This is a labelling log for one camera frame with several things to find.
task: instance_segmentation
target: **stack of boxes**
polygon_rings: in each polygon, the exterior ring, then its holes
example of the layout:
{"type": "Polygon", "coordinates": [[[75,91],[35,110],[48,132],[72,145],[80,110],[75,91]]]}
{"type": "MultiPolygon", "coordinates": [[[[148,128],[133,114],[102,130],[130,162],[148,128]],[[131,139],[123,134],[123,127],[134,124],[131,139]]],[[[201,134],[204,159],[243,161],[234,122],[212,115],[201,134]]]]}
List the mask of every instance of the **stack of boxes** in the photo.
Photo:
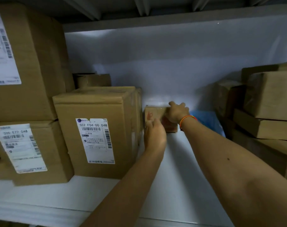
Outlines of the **stack of boxes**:
{"type": "Polygon", "coordinates": [[[245,97],[237,96],[241,107],[232,106],[229,138],[287,179],[287,63],[243,68],[242,86],[245,97]]]}
{"type": "Polygon", "coordinates": [[[141,90],[75,90],[62,26],[0,4],[0,179],[17,186],[74,175],[122,178],[142,131],[141,90]]]}

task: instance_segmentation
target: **white wall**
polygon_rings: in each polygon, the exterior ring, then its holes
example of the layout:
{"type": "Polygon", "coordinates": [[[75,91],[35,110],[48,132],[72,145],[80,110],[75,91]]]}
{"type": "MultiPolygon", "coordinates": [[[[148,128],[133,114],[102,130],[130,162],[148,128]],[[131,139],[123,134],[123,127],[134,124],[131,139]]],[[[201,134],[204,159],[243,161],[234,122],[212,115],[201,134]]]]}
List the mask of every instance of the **white wall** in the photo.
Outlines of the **white wall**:
{"type": "Polygon", "coordinates": [[[243,67],[287,61],[287,15],[66,33],[73,73],[110,73],[143,105],[209,110],[212,84],[243,67]]]}

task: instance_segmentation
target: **white label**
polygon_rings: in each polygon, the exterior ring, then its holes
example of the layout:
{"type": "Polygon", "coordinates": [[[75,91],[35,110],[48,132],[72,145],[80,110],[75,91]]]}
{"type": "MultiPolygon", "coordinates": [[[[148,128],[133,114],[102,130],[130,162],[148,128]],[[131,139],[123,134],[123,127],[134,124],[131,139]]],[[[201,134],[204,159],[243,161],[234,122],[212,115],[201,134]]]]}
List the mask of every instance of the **white label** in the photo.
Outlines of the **white label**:
{"type": "Polygon", "coordinates": [[[21,84],[8,36],[0,17],[0,85],[21,84]]]}
{"type": "Polygon", "coordinates": [[[76,119],[88,163],[115,164],[107,119],[76,119]]]}
{"type": "Polygon", "coordinates": [[[0,126],[0,142],[18,174],[47,171],[29,123],[0,126]]]}

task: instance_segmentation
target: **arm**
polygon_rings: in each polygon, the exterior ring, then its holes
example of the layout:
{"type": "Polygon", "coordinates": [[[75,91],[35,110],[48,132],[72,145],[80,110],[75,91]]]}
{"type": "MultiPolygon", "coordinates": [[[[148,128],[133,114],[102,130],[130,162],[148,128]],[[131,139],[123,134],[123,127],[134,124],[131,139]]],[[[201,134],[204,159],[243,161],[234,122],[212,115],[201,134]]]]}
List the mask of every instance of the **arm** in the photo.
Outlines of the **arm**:
{"type": "MultiPolygon", "coordinates": [[[[179,123],[185,104],[169,103],[179,123]]],[[[236,227],[287,226],[287,180],[248,150],[187,117],[182,129],[197,162],[236,227]]]]}
{"type": "Polygon", "coordinates": [[[166,148],[166,132],[156,119],[146,122],[145,152],[80,227],[133,227],[166,148]]]}

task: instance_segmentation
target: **white shelf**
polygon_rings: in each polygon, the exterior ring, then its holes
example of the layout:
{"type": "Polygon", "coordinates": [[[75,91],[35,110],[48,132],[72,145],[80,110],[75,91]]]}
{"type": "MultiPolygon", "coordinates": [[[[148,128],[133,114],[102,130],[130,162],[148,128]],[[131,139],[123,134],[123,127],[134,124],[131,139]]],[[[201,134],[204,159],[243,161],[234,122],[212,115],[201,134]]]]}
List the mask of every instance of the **white shelf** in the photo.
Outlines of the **white shelf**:
{"type": "MultiPolygon", "coordinates": [[[[0,181],[0,219],[77,227],[117,182],[74,176],[64,184],[14,187],[11,181],[0,181]]],[[[137,225],[183,227],[193,224],[233,226],[202,175],[184,133],[179,131],[168,134],[164,160],[137,225]]]]}

